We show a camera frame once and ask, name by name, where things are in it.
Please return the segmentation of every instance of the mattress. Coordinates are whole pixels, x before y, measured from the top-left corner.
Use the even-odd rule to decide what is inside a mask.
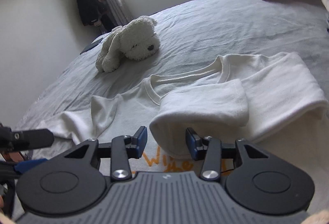
[[[42,120],[65,110],[86,109],[92,95],[111,98],[151,74],[197,70],[217,55],[230,53],[297,52],[329,97],[329,34],[321,0],[193,0],[153,17],[161,41],[155,55],[140,62],[123,59],[116,71],[98,73],[95,61],[100,43],[65,69],[29,108],[16,130],[36,128]],[[50,149],[35,150],[33,157],[51,158],[72,145],[56,138]],[[324,199],[311,211],[329,205],[328,198]]]

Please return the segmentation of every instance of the ribbed gray panel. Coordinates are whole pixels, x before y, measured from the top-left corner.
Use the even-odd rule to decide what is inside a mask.
[[[19,224],[300,224],[306,212],[271,217],[250,212],[223,188],[194,172],[139,173],[116,183],[98,205],[80,215],[45,218],[25,214]]]

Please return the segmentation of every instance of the plush toy head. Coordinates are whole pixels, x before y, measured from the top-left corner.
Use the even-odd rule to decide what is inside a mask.
[[[112,72],[120,65],[123,56],[140,61],[153,55],[160,46],[154,33],[156,21],[149,16],[141,16],[126,26],[112,30],[98,55],[96,68],[100,72]]]

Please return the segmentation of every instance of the metal bolt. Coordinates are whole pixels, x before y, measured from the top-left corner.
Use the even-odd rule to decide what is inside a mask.
[[[113,171],[112,175],[117,179],[124,179],[129,175],[129,173],[123,169],[117,169]]]
[[[218,177],[218,173],[214,170],[206,170],[202,173],[202,176],[206,179],[214,179]]]
[[[162,176],[165,180],[167,180],[167,179],[169,179],[169,178],[171,178],[171,176],[170,175],[168,175],[168,174],[166,174],[166,175],[164,175],[164,176]]]

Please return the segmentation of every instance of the shirt neckline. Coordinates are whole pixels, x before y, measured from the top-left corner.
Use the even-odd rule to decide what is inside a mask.
[[[217,83],[225,82],[228,78],[230,71],[230,66],[227,61],[227,58],[225,56],[218,55],[215,61],[213,61],[213,63],[199,70],[190,71],[186,73],[173,74],[173,75],[152,74],[151,76],[149,76],[144,80],[144,85],[150,99],[155,104],[160,105],[161,96],[159,96],[154,91],[152,84],[172,83],[172,82],[183,81],[191,78],[198,79],[220,71],[221,71],[221,75]]]

